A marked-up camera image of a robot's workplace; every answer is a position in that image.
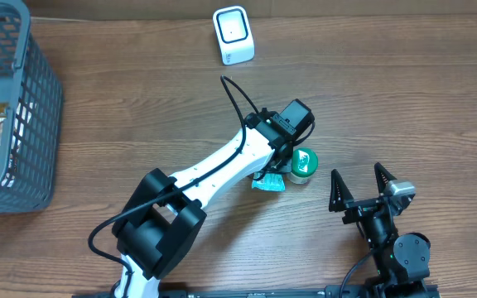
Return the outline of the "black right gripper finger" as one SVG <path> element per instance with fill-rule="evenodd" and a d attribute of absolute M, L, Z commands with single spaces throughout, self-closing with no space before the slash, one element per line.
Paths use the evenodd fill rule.
<path fill-rule="evenodd" d="M 380 162 L 374 164 L 374 174 L 379 194 L 384 193 L 386 185 L 389 181 L 396 180 L 396 177 L 392 175 Z"/>
<path fill-rule="evenodd" d="M 340 173 L 334 169 L 331 172 L 329 211 L 344 211 L 347 209 L 346 205 L 352 203 L 353 201 L 354 197 L 347 188 L 347 185 L 344 183 Z"/>

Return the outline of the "teal tissue pack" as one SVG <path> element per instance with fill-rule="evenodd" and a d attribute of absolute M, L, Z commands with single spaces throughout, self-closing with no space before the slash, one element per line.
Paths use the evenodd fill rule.
<path fill-rule="evenodd" d="M 286 190 L 281 174 L 264 172 L 256 172 L 254 174 L 252 188 L 271 192 L 284 192 Z"/>

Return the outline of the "green lid jar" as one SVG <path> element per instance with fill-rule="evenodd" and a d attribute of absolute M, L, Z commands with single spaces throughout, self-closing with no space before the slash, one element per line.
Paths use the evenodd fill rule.
<path fill-rule="evenodd" d="M 292 154 L 291 171 L 287 173 L 287 179 L 294 184 L 306 184 L 315 174 L 318 165 L 318 156 L 312 149 L 297 148 Z"/>

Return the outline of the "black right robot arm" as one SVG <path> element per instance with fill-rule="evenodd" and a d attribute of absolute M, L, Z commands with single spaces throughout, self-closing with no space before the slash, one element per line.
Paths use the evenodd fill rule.
<path fill-rule="evenodd" d="M 393 218 L 407 209 L 416 195 L 409 180 L 399 180 L 382 164 L 374 165 L 378 197 L 356 201 L 337 170 L 331 172 L 330 212 L 342 212 L 344 224 L 355 224 L 369 252 L 354 264 L 341 282 L 339 297 L 432 298 L 437 286 L 428 286 L 431 242 L 422 233 L 399 234 Z M 348 286 L 356 269 L 372 258 L 377 276 L 359 286 Z"/>

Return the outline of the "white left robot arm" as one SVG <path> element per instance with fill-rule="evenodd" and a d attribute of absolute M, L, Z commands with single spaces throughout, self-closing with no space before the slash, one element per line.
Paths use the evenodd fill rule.
<path fill-rule="evenodd" d="M 157 297 L 160 280 L 190 251 L 210 201 L 262 170 L 287 173 L 314 121 L 311 109 L 295 99 L 280 113 L 250 113 L 231 141 L 183 171 L 148 172 L 123 208 L 124 219 L 112 227 L 127 264 L 112 296 Z"/>

